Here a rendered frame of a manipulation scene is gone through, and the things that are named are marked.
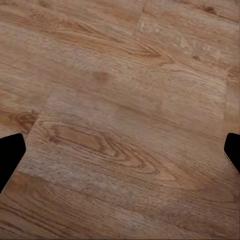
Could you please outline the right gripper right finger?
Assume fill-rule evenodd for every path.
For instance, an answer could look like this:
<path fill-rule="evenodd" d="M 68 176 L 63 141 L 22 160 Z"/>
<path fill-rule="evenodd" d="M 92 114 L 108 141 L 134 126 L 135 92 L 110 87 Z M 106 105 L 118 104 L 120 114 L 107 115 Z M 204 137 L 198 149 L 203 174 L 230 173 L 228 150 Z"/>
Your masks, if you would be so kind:
<path fill-rule="evenodd" d="M 224 150 L 240 173 L 240 135 L 228 133 Z"/>

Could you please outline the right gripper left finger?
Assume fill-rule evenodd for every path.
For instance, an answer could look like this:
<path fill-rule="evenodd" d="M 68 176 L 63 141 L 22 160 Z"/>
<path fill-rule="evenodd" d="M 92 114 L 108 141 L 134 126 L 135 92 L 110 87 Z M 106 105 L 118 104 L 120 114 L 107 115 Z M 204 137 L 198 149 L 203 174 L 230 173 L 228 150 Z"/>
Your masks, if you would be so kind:
<path fill-rule="evenodd" d="M 0 138 L 0 193 L 26 152 L 21 133 Z"/>

